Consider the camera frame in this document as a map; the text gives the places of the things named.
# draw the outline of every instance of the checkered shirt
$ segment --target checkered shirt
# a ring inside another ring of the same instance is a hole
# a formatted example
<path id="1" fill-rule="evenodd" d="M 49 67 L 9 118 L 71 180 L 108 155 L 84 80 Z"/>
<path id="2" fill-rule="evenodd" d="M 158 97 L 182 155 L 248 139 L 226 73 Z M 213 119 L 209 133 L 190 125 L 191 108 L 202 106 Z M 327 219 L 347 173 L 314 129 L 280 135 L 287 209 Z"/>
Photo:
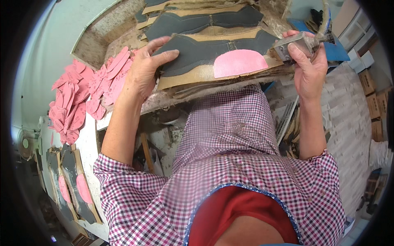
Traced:
<path id="1" fill-rule="evenodd" d="M 185 245 L 203 201 L 236 185 L 275 199 L 300 244 L 336 245 L 345 214 L 336 161 L 324 150 L 308 161 L 281 157 L 259 86 L 199 100 L 190 113 L 172 176 L 137 172 L 100 154 L 94 173 L 111 245 Z"/>

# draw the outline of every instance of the stack of materials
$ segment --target stack of materials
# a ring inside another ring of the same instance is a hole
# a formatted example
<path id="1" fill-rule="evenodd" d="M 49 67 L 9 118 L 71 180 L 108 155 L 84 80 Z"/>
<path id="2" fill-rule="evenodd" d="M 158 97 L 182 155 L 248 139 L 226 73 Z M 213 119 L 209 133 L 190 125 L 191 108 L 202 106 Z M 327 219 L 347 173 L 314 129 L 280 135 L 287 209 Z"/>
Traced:
<path id="1" fill-rule="evenodd" d="M 52 86 L 52 90 L 57 89 L 56 99 L 49 104 L 49 118 L 54 123 L 49 128 L 60 134 L 62 144 L 75 143 L 85 122 L 86 112 L 96 120 L 103 118 L 106 109 L 100 99 L 105 97 L 105 105 L 116 101 L 134 61 L 130 54 L 136 52 L 124 47 L 96 73 L 75 59 L 73 64 L 64 68 L 65 73 Z"/>
<path id="2" fill-rule="evenodd" d="M 142 29 L 141 46 L 171 36 L 153 55 L 177 49 L 180 54 L 165 64 L 158 90 L 184 98 L 199 90 L 241 80 L 293 73 L 275 52 L 277 37 L 263 30 L 263 14 L 255 2 L 145 0 L 136 14 Z"/>
<path id="3" fill-rule="evenodd" d="M 53 199 L 69 220 L 102 224 L 86 183 L 79 150 L 75 145 L 51 147 L 46 153 Z"/>

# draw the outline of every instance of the workbench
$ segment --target workbench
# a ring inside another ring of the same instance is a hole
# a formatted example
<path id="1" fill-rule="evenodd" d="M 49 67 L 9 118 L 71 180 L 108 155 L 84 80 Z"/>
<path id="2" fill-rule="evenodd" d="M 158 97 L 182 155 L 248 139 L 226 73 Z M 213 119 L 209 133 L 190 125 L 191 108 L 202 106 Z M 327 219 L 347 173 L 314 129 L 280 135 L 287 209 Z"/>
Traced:
<path id="1" fill-rule="evenodd" d="M 50 140 L 52 133 L 54 134 L 53 145 L 55 147 L 62 147 L 63 145 L 60 142 L 60 134 L 56 133 L 55 130 L 48 128 L 48 120 L 48 117 L 44 118 L 44 123 L 41 128 L 43 148 L 43 155 L 41 156 L 41 160 L 43 163 L 43 179 L 47 193 L 49 197 L 53 201 L 55 201 L 45 153 L 51 147 Z M 90 225 L 84 220 L 78 220 L 78 223 L 94 235 L 105 241 L 108 241 L 109 226 L 100 204 L 100 182 L 93 174 L 93 164 L 99 156 L 99 152 L 97 150 L 96 121 L 89 114 L 86 114 L 85 126 L 81 129 L 79 138 L 75 142 L 75 145 L 76 148 L 80 150 L 81 161 L 84 168 L 86 181 L 89 186 L 93 202 L 95 203 L 96 210 L 103 224 L 93 223 L 92 225 Z"/>

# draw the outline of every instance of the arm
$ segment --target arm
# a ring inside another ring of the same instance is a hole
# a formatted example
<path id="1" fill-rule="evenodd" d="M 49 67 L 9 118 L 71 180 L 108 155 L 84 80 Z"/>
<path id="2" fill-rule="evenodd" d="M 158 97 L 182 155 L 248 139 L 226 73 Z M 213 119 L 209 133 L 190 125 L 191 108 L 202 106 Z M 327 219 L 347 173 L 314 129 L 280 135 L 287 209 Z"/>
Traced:
<path id="1" fill-rule="evenodd" d="M 161 37 L 149 42 L 139 50 L 130 67 L 101 148 L 101 152 L 113 160 L 129 165 L 133 162 L 141 106 L 156 84 L 156 69 L 179 54 L 178 50 L 170 50 L 151 57 L 169 40 L 170 37 Z"/>
<path id="2" fill-rule="evenodd" d="M 283 33 L 283 37 L 296 33 L 298 32 L 290 30 Z M 321 155 L 327 147 L 320 105 L 320 97 L 328 69 L 327 57 L 322 43 L 312 62 L 293 43 L 288 45 L 288 50 L 291 57 L 297 62 L 294 84 L 300 100 L 299 158 L 308 160 L 313 156 Z"/>

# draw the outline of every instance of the pink heel pad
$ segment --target pink heel pad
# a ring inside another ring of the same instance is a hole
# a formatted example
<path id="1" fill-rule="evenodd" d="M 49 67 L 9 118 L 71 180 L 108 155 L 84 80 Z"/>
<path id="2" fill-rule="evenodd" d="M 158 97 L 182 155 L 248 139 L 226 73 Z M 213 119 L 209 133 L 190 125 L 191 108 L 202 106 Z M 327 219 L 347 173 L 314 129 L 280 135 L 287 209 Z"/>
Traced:
<path id="1" fill-rule="evenodd" d="M 254 50 L 232 50 L 214 62 L 214 77 L 228 77 L 268 68 L 264 57 Z"/>
<path id="2" fill-rule="evenodd" d="M 76 177 L 76 187 L 78 189 L 79 195 L 81 195 L 82 199 L 86 203 L 93 203 L 89 188 L 87 187 L 85 176 L 83 174 L 79 174 Z"/>
<path id="3" fill-rule="evenodd" d="M 66 181 L 64 180 L 63 175 L 59 176 L 59 187 L 60 187 L 61 196 L 64 198 L 64 200 L 66 202 L 71 202 L 69 190 L 67 189 Z"/>

